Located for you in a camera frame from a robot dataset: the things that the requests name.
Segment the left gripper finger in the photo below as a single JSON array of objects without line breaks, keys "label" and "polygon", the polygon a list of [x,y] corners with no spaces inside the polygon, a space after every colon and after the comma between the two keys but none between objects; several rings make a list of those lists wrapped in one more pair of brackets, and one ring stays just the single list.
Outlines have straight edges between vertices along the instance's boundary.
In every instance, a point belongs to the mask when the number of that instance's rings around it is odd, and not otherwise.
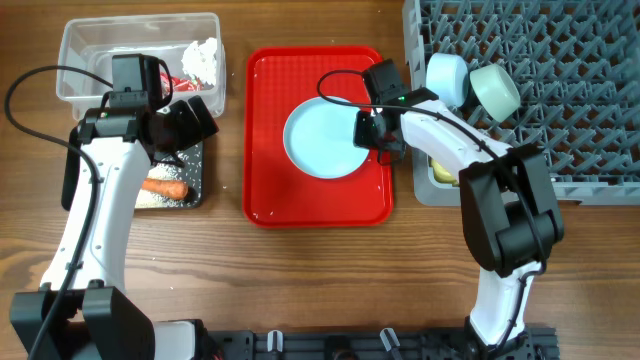
[{"label": "left gripper finger", "polygon": [[199,120],[189,105],[177,101],[170,106],[173,116],[173,132],[177,148],[190,148],[201,141],[202,131]]},{"label": "left gripper finger", "polygon": [[215,119],[200,96],[189,98],[187,105],[186,128],[189,140],[204,140],[218,132]]}]

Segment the white rice pile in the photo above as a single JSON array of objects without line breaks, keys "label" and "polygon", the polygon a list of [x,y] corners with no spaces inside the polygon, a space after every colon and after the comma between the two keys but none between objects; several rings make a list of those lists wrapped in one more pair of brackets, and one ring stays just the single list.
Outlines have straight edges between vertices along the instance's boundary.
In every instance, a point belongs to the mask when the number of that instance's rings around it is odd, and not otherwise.
[{"label": "white rice pile", "polygon": [[181,181],[188,186],[186,197],[174,200],[158,193],[141,190],[136,200],[136,209],[196,208],[202,202],[203,150],[200,142],[188,150],[180,151],[177,156],[185,164],[179,168],[159,164],[150,169],[148,177],[161,181]]}]

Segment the red snack wrapper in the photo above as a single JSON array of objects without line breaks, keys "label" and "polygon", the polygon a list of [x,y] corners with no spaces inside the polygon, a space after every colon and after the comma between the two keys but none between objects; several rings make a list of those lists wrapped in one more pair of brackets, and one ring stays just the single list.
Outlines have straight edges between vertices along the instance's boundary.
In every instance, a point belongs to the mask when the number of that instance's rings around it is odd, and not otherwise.
[{"label": "red snack wrapper", "polygon": [[170,90],[174,92],[195,92],[204,89],[204,85],[199,80],[169,76],[164,72],[160,73],[160,77],[164,94],[168,94]]}]

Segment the light blue plate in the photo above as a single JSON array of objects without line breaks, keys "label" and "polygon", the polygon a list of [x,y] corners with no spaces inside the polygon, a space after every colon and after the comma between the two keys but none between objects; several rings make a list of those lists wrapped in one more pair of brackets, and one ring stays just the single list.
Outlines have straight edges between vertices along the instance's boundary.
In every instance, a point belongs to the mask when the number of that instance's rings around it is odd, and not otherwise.
[{"label": "light blue plate", "polygon": [[290,161],[319,179],[337,179],[355,172],[369,150],[354,144],[358,109],[321,97],[298,105],[283,130],[283,145]]}]

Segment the orange carrot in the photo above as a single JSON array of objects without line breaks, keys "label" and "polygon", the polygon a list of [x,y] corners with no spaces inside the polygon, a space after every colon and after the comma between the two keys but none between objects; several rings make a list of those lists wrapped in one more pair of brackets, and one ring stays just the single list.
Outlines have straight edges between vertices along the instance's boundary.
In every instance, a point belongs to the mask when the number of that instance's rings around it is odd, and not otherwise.
[{"label": "orange carrot", "polygon": [[151,178],[144,180],[141,189],[177,201],[185,199],[189,192],[183,181]]}]

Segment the white napkin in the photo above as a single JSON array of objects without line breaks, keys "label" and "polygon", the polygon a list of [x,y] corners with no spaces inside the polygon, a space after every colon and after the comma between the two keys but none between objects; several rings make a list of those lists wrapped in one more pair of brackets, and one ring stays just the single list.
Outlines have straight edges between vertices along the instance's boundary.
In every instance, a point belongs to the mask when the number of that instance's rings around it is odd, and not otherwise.
[{"label": "white napkin", "polygon": [[193,80],[206,85],[217,85],[216,54],[219,46],[216,38],[208,38],[202,44],[193,41],[183,52],[183,72]]}]

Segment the yellow cup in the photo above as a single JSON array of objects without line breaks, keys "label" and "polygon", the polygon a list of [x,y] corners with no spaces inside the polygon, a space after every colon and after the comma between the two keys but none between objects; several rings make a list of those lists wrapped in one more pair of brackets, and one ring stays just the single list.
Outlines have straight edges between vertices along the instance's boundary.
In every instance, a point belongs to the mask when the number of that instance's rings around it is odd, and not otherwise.
[{"label": "yellow cup", "polygon": [[441,164],[435,159],[431,159],[431,167],[434,173],[434,179],[441,184],[449,184],[452,186],[458,186],[459,182],[454,175],[449,173]]}]

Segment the light blue bowl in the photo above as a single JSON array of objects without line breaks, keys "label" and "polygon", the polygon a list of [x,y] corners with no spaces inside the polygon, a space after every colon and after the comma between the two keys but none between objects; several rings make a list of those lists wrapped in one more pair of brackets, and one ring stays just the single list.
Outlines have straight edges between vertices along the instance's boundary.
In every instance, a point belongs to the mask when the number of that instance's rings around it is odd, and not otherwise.
[{"label": "light blue bowl", "polygon": [[426,88],[450,107],[462,106],[469,94],[469,71],[458,55],[435,53],[427,64]]}]

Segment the green bowl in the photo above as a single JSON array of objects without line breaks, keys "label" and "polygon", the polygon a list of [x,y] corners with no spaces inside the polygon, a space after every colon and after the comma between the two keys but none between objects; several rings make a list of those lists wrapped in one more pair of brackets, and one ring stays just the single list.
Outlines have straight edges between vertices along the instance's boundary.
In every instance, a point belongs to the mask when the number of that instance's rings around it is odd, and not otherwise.
[{"label": "green bowl", "polygon": [[520,107],[520,93],[503,67],[491,64],[473,70],[469,80],[479,103],[495,121],[505,121]]}]

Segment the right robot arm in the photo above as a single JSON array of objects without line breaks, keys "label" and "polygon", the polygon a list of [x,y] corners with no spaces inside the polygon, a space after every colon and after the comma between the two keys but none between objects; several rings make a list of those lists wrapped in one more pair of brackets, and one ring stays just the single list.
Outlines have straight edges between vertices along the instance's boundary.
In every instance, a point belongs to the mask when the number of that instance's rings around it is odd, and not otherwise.
[{"label": "right robot arm", "polygon": [[517,349],[532,282],[564,236],[544,155],[534,145],[487,137],[431,91],[409,89],[390,59],[360,75],[370,102],[357,114],[355,146],[379,156],[403,156],[412,147],[456,176],[465,242],[481,267],[467,354],[494,359]]}]

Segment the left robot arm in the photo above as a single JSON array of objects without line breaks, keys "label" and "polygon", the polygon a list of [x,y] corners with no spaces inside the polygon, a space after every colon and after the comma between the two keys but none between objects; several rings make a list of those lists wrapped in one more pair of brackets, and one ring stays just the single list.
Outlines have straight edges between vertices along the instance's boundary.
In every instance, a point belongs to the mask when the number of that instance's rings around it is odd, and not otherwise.
[{"label": "left robot arm", "polygon": [[117,55],[98,107],[63,141],[69,211],[37,290],[18,293],[11,324],[32,359],[217,359],[200,320],[151,321],[126,295],[124,260],[138,194],[157,164],[218,128],[203,100],[178,101],[166,63]]}]

